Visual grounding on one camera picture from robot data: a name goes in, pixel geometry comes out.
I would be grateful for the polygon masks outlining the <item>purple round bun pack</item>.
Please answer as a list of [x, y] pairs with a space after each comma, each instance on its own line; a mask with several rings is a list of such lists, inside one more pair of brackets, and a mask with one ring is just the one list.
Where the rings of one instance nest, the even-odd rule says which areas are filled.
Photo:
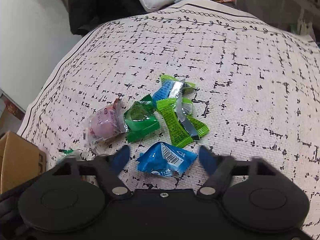
[[86, 119], [83, 133], [91, 150], [127, 132], [122, 106], [122, 101], [117, 98]]

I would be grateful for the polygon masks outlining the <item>blue snack wrapper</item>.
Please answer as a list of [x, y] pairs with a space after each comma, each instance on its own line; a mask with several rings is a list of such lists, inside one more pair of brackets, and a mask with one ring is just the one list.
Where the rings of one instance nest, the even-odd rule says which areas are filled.
[[196, 160], [197, 154], [166, 142], [153, 144], [137, 159], [137, 170], [163, 177], [182, 175]]

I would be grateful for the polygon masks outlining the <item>dark green candy wrapper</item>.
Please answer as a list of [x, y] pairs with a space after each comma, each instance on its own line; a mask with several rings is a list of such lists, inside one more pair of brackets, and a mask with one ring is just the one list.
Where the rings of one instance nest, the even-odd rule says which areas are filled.
[[136, 142], [160, 128], [154, 115], [155, 108], [150, 94], [144, 96], [125, 112], [124, 120], [127, 126], [126, 139]]

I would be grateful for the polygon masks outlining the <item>green serrated wrapper strip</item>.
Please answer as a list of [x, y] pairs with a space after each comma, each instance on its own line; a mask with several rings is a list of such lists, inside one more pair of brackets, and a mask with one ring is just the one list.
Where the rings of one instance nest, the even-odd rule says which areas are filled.
[[64, 149], [59, 149], [59, 152], [62, 154], [70, 154], [72, 153], [74, 150], [64, 150]]

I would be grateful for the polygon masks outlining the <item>lime green wrapper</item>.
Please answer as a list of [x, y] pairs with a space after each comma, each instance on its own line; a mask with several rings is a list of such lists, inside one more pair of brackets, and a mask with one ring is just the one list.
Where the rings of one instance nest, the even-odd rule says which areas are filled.
[[171, 144], [184, 148], [207, 135], [208, 126], [192, 116], [193, 102], [183, 96], [192, 92], [195, 84], [165, 74], [160, 81], [161, 87], [153, 94], [152, 102], [166, 123]]

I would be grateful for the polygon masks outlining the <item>brown cardboard box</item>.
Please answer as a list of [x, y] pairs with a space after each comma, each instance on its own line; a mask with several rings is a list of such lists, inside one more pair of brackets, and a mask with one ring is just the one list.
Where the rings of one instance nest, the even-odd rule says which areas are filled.
[[46, 172], [46, 154], [12, 131], [2, 134], [0, 155], [1, 193]]

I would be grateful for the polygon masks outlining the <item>patterned white bed blanket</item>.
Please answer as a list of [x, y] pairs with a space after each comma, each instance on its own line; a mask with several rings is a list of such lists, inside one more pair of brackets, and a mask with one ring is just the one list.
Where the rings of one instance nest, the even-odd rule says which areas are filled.
[[195, 84], [193, 116], [209, 128], [187, 150], [264, 158], [306, 193], [302, 228], [319, 239], [319, 48], [246, 12], [184, 0], [96, 27], [56, 65], [18, 133], [46, 152], [48, 168], [60, 149], [113, 153], [125, 137], [92, 151], [87, 118], [117, 98], [131, 107], [163, 74]]

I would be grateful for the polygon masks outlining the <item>blue silver wrapper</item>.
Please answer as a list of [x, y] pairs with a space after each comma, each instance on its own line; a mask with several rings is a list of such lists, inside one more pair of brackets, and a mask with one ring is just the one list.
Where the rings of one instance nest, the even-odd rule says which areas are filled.
[[187, 115], [191, 115], [192, 113], [192, 103], [189, 103], [187, 106], [182, 102], [183, 93], [191, 91], [193, 87], [194, 85], [184, 80], [164, 79], [161, 88], [153, 94], [152, 103], [156, 107], [156, 102], [159, 100], [175, 98], [176, 105], [174, 111], [177, 115], [178, 122], [192, 138], [196, 138], [198, 132], [195, 126], [187, 119]]

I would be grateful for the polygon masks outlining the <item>black coat on chair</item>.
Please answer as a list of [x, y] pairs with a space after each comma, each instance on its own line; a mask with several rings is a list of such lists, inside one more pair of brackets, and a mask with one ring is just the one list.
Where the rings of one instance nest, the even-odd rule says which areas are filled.
[[146, 14], [139, 0], [68, 0], [69, 26], [84, 36], [108, 21]]

